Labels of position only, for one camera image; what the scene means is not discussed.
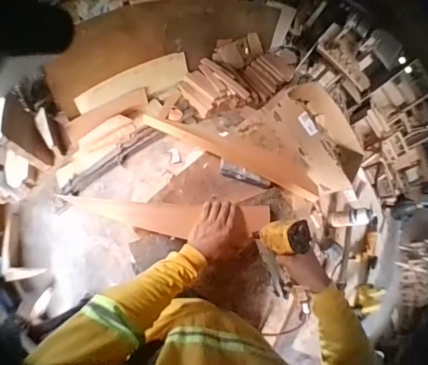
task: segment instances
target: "spray can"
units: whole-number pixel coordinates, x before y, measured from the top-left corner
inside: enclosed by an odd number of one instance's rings
[[[366,208],[336,211],[328,216],[328,222],[333,227],[360,226],[368,224],[373,215],[373,211]]]

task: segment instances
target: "yellow jacket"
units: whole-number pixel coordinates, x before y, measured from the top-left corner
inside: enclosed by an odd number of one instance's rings
[[[141,344],[163,340],[156,364],[285,363],[261,334],[202,299],[173,299],[206,266],[190,245],[126,284],[96,295],[54,331],[28,364],[122,364]],[[313,296],[326,364],[369,364],[372,349],[342,294],[331,285]]]

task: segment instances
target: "hand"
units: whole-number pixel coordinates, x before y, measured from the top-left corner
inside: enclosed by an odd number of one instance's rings
[[[290,278],[313,293],[324,290],[331,283],[313,249],[302,255],[278,255],[276,261],[286,269]]]
[[[198,223],[189,234],[188,244],[208,262],[228,256],[236,248],[233,236],[237,207],[229,202],[207,202]]]

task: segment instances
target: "reflective stripe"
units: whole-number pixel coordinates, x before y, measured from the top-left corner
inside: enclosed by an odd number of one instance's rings
[[[128,321],[119,305],[108,297],[96,295],[81,313],[120,335],[134,350],[144,343],[144,336]]]
[[[230,332],[215,331],[210,328],[203,327],[176,327],[166,337],[165,344],[169,342],[183,343],[183,344],[201,344],[214,348],[219,348],[224,351],[235,351],[247,354],[262,355],[270,357],[274,360],[279,360],[284,363],[282,359],[271,348],[263,348],[257,344],[252,344],[238,335]]]

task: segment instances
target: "person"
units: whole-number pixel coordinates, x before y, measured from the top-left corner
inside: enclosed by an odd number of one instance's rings
[[[207,265],[236,254],[237,214],[228,202],[204,204],[179,252],[125,284],[96,295],[30,354],[28,364],[285,363],[261,333],[198,297],[176,298]],[[322,361],[372,363],[371,345],[313,251],[278,256],[292,279],[313,292]]]

